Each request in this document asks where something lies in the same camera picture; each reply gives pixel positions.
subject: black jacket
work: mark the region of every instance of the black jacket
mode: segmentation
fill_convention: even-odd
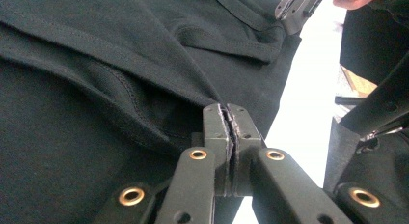
[[[278,3],[0,0],[0,222],[90,222],[134,183],[153,197],[215,102],[265,135],[300,42]]]

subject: grommet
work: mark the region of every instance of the grommet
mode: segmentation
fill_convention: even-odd
[[[369,208],[377,208],[381,205],[381,202],[379,201],[379,199],[371,194],[370,192],[362,189],[362,188],[357,188],[357,187],[352,187],[349,189],[349,196],[351,196],[351,198],[365,206],[365,207],[369,207]]]
[[[139,187],[129,187],[124,189],[119,197],[121,205],[130,207],[144,200],[145,192]]]
[[[195,150],[195,151],[192,151],[192,153],[190,153],[190,157],[192,159],[204,159],[207,157],[207,152],[203,150]]]
[[[267,157],[273,160],[283,160],[284,159],[284,155],[278,151],[274,151],[274,150],[270,150],[267,151]]]

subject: dark green fabric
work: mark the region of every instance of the dark green fabric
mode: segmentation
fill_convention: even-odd
[[[254,1],[0,0],[0,223],[90,222],[166,181],[215,102],[265,135],[300,39]]]
[[[374,9],[387,10],[396,22],[409,28],[409,0],[376,0],[370,5]]]

